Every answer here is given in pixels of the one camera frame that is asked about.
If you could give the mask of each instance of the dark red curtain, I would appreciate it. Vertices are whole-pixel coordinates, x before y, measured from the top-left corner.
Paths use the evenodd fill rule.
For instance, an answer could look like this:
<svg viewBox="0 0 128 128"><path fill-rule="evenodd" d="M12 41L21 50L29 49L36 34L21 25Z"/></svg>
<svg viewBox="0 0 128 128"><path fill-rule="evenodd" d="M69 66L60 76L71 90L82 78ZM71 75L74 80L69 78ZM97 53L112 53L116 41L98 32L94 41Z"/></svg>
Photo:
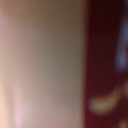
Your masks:
<svg viewBox="0 0 128 128"><path fill-rule="evenodd" d="M86 128L113 128L120 120L127 118L128 101L121 97L116 107L105 114L91 111L89 104L91 99L107 97L113 90L122 91L127 78L127 72L115 69L124 3L122 0L89 0L88 3L85 125Z"/></svg>

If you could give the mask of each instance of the red fabric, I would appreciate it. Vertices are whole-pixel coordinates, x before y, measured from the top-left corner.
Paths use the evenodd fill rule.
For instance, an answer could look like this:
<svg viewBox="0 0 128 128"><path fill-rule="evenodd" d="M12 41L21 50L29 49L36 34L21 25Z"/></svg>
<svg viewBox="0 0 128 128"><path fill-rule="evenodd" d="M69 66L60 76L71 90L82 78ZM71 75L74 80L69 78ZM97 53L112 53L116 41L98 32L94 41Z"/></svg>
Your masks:
<svg viewBox="0 0 128 128"><path fill-rule="evenodd" d="M104 96L115 86L122 86L127 75L115 70L122 0L90 0L86 75L86 128L112 128L127 116L127 100L122 98L116 109L104 116L90 112L90 98Z"/></svg>

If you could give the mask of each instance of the beige background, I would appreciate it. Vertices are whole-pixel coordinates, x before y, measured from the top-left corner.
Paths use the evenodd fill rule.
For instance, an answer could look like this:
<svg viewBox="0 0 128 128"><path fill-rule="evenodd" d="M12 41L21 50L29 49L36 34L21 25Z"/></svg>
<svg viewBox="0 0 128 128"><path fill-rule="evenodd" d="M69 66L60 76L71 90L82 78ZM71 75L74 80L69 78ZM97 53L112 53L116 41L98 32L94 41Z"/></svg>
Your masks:
<svg viewBox="0 0 128 128"><path fill-rule="evenodd" d="M1 128L83 127L84 2L0 1Z"/></svg>

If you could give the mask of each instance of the dark red surface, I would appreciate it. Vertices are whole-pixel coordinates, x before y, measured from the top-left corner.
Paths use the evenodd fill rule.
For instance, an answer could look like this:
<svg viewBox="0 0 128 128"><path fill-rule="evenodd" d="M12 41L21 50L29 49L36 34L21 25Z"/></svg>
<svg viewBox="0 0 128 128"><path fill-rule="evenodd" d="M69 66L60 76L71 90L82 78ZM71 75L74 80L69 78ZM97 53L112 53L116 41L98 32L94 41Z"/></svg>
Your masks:
<svg viewBox="0 0 128 128"><path fill-rule="evenodd" d="M111 128L124 115L125 101L107 116L95 116L88 109L91 97L103 96L121 86L123 78L114 67L122 0L89 0L89 32L86 75L86 128Z"/></svg>

